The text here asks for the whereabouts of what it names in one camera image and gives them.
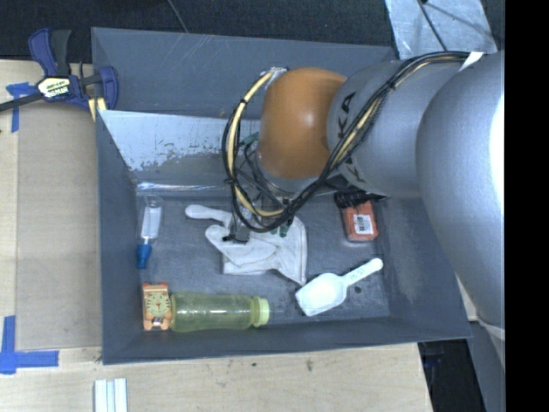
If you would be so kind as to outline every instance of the yellow object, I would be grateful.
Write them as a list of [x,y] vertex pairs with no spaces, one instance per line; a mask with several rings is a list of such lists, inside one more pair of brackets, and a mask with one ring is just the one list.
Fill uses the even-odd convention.
[[257,311],[259,312],[257,321],[255,321],[253,324],[257,328],[259,326],[267,324],[268,318],[270,317],[270,307],[268,305],[268,300],[266,300],[265,298],[254,296],[253,301],[256,303]]
[[268,301],[245,294],[172,294],[172,330],[246,330],[268,322]]
[[105,99],[103,98],[92,98],[87,102],[87,104],[89,105],[89,112],[92,113],[92,119],[94,122],[97,110],[108,110]]

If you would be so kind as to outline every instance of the blue tape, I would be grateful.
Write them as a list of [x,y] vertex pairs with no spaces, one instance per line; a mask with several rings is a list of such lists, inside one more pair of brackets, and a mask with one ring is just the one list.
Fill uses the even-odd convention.
[[[30,85],[28,82],[20,82],[18,84],[9,84],[6,86],[9,94],[16,100],[21,96],[28,96],[30,94],[38,93],[38,89],[35,86]],[[11,132],[15,133],[19,130],[19,107],[14,108],[11,116]]]
[[3,320],[0,373],[15,374],[20,367],[58,367],[59,351],[15,351],[15,316]]

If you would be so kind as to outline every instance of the white metal piece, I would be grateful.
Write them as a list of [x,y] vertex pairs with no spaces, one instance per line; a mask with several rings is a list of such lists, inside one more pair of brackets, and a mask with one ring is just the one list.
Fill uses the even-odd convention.
[[128,412],[126,379],[95,380],[94,412]]
[[[442,50],[417,0],[385,0],[385,4],[401,59]],[[424,9],[449,50],[498,51],[480,0],[429,0]]]

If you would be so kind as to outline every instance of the white scoop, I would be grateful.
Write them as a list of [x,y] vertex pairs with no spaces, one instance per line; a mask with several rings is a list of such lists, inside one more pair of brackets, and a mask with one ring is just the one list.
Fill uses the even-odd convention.
[[341,304],[347,297],[347,287],[382,267],[383,261],[375,258],[344,276],[323,273],[304,285],[295,297],[307,316],[315,316]]

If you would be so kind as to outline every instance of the small orange package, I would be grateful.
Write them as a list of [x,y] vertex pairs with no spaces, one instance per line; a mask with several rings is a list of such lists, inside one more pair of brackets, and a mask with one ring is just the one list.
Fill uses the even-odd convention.
[[372,241],[378,235],[371,203],[341,209],[343,226],[349,241]]

